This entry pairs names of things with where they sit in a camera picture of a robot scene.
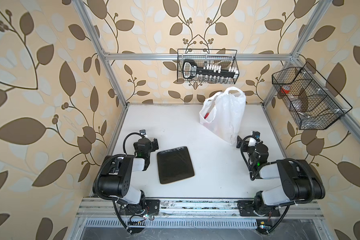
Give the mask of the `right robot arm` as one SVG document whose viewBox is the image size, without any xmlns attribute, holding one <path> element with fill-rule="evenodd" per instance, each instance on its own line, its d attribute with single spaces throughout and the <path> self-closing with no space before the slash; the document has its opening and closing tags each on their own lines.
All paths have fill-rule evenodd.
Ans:
<svg viewBox="0 0 360 240">
<path fill-rule="evenodd" d="M 307 161 L 286 158 L 269 162 L 269 149 L 261 141 L 260 132 L 237 137 L 236 148 L 240 150 L 251 181 L 281 181 L 273 189 L 258 191 L 251 203 L 240 204 L 241 209 L 263 216 L 278 207 L 308 204 L 325 197 L 325 187 Z"/>
</svg>

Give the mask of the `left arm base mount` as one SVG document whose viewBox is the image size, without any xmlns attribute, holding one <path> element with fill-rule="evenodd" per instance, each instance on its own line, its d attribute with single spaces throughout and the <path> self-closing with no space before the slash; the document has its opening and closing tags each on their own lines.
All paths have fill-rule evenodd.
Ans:
<svg viewBox="0 0 360 240">
<path fill-rule="evenodd" d="M 140 233 L 159 214 L 160 203 L 158 199 L 141 199 L 137 205 L 120 205 L 121 211 L 127 217 L 123 221 L 127 232 L 131 235 Z"/>
</svg>

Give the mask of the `white plastic bag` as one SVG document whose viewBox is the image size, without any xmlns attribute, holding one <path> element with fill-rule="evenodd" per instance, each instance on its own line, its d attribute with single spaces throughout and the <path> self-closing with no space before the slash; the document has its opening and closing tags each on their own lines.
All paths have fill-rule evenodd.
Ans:
<svg viewBox="0 0 360 240">
<path fill-rule="evenodd" d="M 230 145 L 237 143 L 247 97 L 236 88 L 229 87 L 206 99 L 199 112 L 200 124 Z"/>
</svg>

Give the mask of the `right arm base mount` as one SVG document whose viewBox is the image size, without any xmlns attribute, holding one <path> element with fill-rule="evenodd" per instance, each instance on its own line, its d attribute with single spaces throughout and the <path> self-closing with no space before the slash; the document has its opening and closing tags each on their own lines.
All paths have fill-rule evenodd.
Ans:
<svg viewBox="0 0 360 240">
<path fill-rule="evenodd" d="M 260 235 L 270 235 L 285 217 L 285 214 L 281 215 L 278 207 L 267 206 L 262 200 L 240 200 L 237 206 L 241 217 L 256 218 L 256 231 Z"/>
</svg>

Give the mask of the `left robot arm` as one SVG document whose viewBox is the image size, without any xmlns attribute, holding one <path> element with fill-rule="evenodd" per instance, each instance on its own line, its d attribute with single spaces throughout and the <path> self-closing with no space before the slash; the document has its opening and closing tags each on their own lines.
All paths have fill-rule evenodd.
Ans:
<svg viewBox="0 0 360 240">
<path fill-rule="evenodd" d="M 126 142 L 133 135 L 140 139 L 133 144 L 134 154 L 128 155 Z M 93 183 L 93 193 L 115 204 L 144 210 L 145 193 L 132 187 L 132 173 L 146 171 L 151 162 L 151 153 L 158 149 L 158 140 L 151 141 L 145 130 L 128 134 L 123 141 L 124 153 L 105 157 Z"/>
</svg>

